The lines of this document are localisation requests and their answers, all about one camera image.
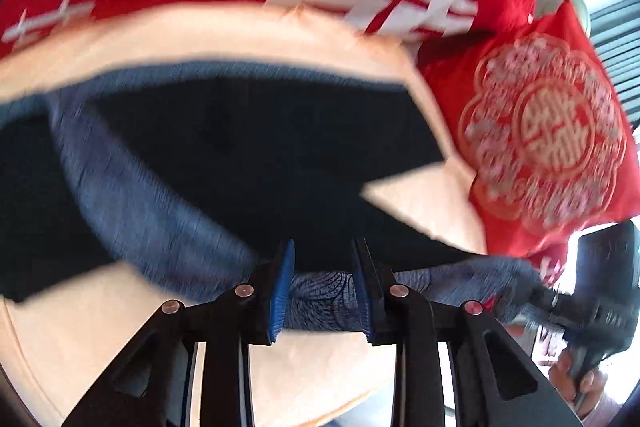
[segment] black fabric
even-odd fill
[[[22,301],[110,263],[66,186],[44,116],[0,132],[0,295]]]
[[[108,127],[167,185],[269,257],[350,271],[351,239],[395,271],[469,256],[360,197],[366,182],[442,161],[401,88],[212,78],[108,96]]]

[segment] embroidered pattern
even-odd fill
[[[625,119],[587,55],[531,35],[485,57],[474,85],[458,139],[486,210],[546,233],[607,207]]]

